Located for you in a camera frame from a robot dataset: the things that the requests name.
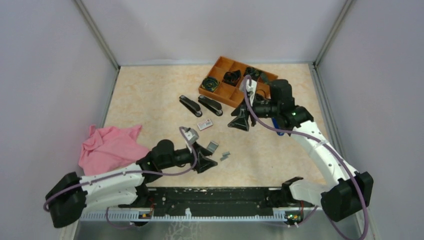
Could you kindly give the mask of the black stapler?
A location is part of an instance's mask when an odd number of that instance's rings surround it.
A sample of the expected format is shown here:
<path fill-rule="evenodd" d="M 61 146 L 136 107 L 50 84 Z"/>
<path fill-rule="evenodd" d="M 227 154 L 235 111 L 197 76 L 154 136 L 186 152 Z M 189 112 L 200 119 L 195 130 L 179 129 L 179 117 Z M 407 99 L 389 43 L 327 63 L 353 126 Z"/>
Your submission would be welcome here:
<path fill-rule="evenodd" d="M 215 101 L 204 95 L 200 95 L 197 101 L 215 115 L 219 117 L 223 115 L 222 105 L 218 101 Z"/>
<path fill-rule="evenodd" d="M 200 118 L 203 115 L 201 107 L 195 101 L 189 99 L 185 95 L 179 96 L 179 102 L 185 106 L 192 114 L 194 114 L 197 118 Z"/>

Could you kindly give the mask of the blue stapler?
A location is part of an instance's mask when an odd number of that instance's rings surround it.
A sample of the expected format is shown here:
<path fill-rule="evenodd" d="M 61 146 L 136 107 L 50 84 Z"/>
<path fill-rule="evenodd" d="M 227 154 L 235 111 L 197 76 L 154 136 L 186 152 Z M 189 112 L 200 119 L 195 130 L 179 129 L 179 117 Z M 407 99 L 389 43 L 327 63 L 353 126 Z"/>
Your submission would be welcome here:
<path fill-rule="evenodd" d="M 276 118 L 271 118 L 271 121 L 272 121 L 273 127 L 275 129 L 281 130 L 281 128 L 279 126 L 279 123 L 278 123 L 278 121 L 277 121 Z M 280 132 L 280 131 L 276 131 L 276 134 L 279 135 L 279 136 L 283 136 L 285 133 L 284 132 Z"/>

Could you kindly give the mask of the tray of staple strips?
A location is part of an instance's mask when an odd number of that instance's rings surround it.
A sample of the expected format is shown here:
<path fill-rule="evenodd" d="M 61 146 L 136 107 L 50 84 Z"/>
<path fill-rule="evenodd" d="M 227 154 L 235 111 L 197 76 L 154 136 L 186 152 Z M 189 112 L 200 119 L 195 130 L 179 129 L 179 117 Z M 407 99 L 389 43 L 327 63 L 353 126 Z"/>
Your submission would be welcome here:
<path fill-rule="evenodd" d="M 218 147 L 219 147 L 219 144 L 217 142 L 210 141 L 206 149 L 213 154 Z"/>

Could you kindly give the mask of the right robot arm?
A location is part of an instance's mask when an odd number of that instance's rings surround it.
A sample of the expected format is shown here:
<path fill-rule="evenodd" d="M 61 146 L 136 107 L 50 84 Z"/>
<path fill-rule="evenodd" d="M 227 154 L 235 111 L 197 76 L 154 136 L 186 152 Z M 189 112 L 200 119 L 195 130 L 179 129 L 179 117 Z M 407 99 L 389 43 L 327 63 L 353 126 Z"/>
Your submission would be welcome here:
<path fill-rule="evenodd" d="M 258 83 L 246 76 L 240 85 L 244 99 L 231 113 L 230 128 L 249 131 L 256 123 L 293 138 L 318 167 L 325 184 L 294 177 L 282 184 L 281 199 L 287 206 L 305 201 L 323 209 L 334 222 L 339 222 L 370 205 L 374 179 L 347 163 L 319 130 L 314 117 L 297 105 L 292 86 L 286 79 L 269 85 L 269 98 L 257 96 Z"/>

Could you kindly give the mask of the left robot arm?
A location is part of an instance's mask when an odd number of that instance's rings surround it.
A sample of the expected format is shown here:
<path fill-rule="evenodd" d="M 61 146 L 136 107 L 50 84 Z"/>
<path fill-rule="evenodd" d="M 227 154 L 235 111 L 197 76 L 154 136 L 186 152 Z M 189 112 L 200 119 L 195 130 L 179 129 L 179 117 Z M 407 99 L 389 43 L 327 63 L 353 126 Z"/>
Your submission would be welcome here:
<path fill-rule="evenodd" d="M 212 142 L 208 147 L 193 142 L 186 148 L 174 149 L 172 141 L 161 140 L 145 157 L 124 168 L 92 176 L 67 173 L 46 194 L 43 209 L 50 214 L 55 228 L 63 228 L 91 211 L 114 206 L 144 207 L 150 200 L 146 185 L 165 176 L 164 169 L 188 165 L 189 170 L 200 174 L 217 166 L 209 158 L 215 150 Z"/>

